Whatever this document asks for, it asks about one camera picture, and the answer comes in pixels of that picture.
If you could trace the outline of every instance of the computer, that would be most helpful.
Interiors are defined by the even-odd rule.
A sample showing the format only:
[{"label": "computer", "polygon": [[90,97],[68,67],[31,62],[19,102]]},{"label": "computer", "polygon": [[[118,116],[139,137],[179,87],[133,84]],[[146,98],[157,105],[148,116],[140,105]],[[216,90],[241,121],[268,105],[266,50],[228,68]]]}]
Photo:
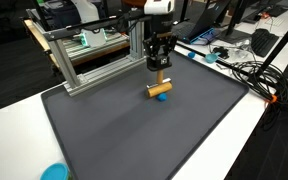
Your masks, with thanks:
[{"label": "computer", "polygon": [[172,32],[178,35],[178,40],[192,44],[197,37],[208,31],[215,20],[226,9],[230,0],[217,0],[208,4],[203,14],[196,23],[181,22],[172,28]]},{"label": "computer", "polygon": [[235,44],[244,39],[251,38],[251,47],[258,56],[265,57],[278,40],[278,36],[271,34],[267,29],[257,29],[252,35],[234,29],[237,23],[244,18],[257,13],[258,9],[254,8],[258,2],[248,0],[238,0],[236,10],[230,21],[228,29],[224,30],[218,37],[220,40]]},{"label": "computer", "polygon": [[277,3],[281,2],[281,0],[269,0],[267,2],[267,7],[269,8],[267,13],[271,17],[278,17],[281,14],[285,13],[287,10],[282,6],[276,5]]}]

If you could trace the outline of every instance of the keyboard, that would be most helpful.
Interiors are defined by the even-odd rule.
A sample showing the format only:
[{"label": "keyboard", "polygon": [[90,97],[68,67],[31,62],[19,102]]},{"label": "keyboard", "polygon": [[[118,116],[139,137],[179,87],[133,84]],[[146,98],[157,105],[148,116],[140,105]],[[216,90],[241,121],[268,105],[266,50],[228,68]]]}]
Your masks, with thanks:
[{"label": "keyboard", "polygon": [[186,24],[180,29],[176,29],[173,31],[173,34],[177,35],[179,39],[182,39],[184,37],[187,37],[195,27],[195,24]]},{"label": "keyboard", "polygon": [[271,17],[269,20],[265,22],[265,24],[280,26],[284,22],[284,19]]},{"label": "keyboard", "polygon": [[256,29],[251,37],[251,47],[260,57],[265,57],[278,40],[278,36],[269,33],[267,29]]}]

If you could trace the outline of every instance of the monitor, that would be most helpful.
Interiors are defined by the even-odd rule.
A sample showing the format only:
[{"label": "monitor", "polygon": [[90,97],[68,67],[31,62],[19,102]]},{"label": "monitor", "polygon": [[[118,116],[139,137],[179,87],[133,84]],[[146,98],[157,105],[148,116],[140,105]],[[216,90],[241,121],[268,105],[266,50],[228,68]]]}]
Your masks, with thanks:
[{"label": "monitor", "polygon": [[254,13],[258,13],[259,8],[256,8],[256,6],[259,2],[260,0],[238,0],[228,28],[224,30],[218,38],[222,41],[234,44],[250,37],[250,34],[238,31],[234,29],[234,27],[236,24],[242,22],[243,19]]},{"label": "monitor", "polygon": [[263,5],[275,5],[281,1],[282,0],[261,0],[261,4],[263,4]]}]

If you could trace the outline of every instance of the floor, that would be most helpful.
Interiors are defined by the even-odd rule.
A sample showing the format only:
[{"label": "floor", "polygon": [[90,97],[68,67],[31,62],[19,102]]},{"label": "floor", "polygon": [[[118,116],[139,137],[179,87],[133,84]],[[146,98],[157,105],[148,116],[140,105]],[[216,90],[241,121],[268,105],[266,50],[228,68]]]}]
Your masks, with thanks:
[{"label": "floor", "polygon": [[[19,1],[23,2],[19,3],[17,13],[25,15],[24,9],[30,8],[31,4]],[[174,20],[180,19],[183,0],[176,3]],[[110,14],[120,12],[120,1],[108,0],[108,6]],[[203,9],[203,4],[194,2],[186,15],[194,22]],[[12,27],[14,31],[0,33],[0,108],[51,88],[63,80],[52,74],[48,59],[41,48],[26,36],[17,18],[12,20]],[[86,70],[93,68],[92,64],[85,66]],[[283,112],[269,131],[263,131],[260,123],[226,179],[288,179],[288,112]]]}]

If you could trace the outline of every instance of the wire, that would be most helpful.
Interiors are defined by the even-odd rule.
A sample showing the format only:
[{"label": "wire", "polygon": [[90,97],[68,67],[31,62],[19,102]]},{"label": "wire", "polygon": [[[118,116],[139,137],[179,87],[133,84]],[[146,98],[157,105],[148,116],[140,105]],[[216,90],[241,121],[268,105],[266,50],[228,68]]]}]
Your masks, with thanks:
[{"label": "wire", "polygon": [[271,31],[272,31],[272,26],[273,26],[273,18],[271,17],[271,20],[272,20],[272,23],[271,23],[271,27],[270,27],[270,33],[271,33]]},{"label": "wire", "polygon": [[252,46],[250,46],[250,52],[253,56],[254,61],[257,62],[256,57],[255,57],[255,52],[253,51]]},{"label": "wire", "polygon": [[[273,127],[282,109],[288,110],[288,81],[283,75],[283,72],[274,65],[269,65],[265,70],[260,67],[263,62],[254,61],[238,62],[232,64],[237,71],[232,71],[234,77],[242,83],[249,86],[254,92],[265,99],[269,106],[267,107],[262,128],[267,131]],[[241,71],[247,71],[248,76],[242,75]]]},{"label": "wire", "polygon": [[135,28],[138,22],[139,20],[137,19],[131,25],[129,25],[128,28],[124,28],[125,24],[128,23],[128,21],[124,16],[121,16],[117,20],[115,29],[117,30],[117,32],[130,32]]},{"label": "wire", "polygon": [[256,23],[255,30],[257,29],[258,25],[260,24],[261,19],[259,19]]}]

